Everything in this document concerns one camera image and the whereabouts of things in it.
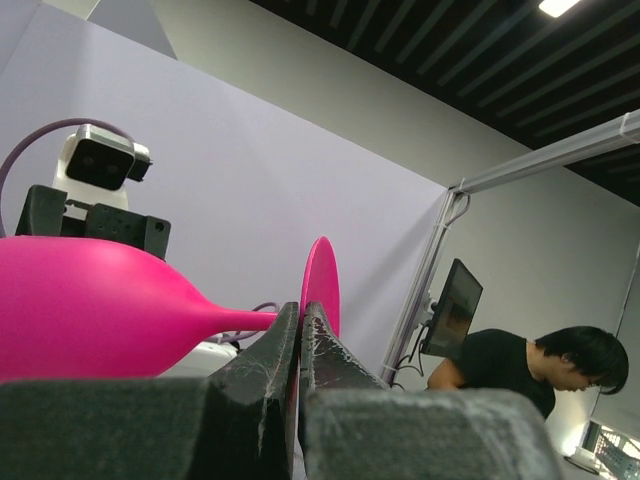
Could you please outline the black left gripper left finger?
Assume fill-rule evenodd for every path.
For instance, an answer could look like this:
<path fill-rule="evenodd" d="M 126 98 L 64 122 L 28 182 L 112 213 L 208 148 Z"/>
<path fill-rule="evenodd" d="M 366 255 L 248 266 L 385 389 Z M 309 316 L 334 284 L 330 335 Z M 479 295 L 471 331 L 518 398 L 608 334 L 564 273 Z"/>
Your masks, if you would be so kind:
<path fill-rule="evenodd" d="M 5 479 L 288 479 L 299 307 L 208 377 L 1 388 Z"/>

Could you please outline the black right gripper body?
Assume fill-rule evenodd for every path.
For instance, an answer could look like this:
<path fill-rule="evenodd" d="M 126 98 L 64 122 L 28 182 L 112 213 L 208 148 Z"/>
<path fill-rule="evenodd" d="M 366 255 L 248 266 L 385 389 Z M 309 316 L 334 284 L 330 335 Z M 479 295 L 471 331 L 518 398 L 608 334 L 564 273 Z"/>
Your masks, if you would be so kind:
<path fill-rule="evenodd" d="M 29 188 L 15 234 L 77 237 L 125 244 L 161 260 L 166 257 L 171 224 L 110 205 L 85 204 L 43 185 Z"/>

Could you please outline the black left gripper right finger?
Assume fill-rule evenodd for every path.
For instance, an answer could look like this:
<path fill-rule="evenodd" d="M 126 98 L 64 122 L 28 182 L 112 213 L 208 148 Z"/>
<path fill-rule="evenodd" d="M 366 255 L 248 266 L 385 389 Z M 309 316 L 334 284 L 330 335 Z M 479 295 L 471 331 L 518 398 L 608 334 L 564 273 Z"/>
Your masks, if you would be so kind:
<path fill-rule="evenodd" d="M 310 479 L 561 479 L 542 417 L 504 390 L 384 387 L 323 306 L 302 327 L 298 438 Z"/>

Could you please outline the pink plastic wine glass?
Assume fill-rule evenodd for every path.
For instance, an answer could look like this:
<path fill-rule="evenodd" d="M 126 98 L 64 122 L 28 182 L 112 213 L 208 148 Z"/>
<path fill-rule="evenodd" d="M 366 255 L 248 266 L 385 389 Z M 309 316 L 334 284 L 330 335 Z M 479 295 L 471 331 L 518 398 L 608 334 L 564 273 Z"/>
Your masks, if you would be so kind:
<path fill-rule="evenodd" d="M 228 331 L 266 331 L 270 312 L 207 299 L 156 256 L 113 241 L 1 241 L 1 380 L 154 377 Z"/>

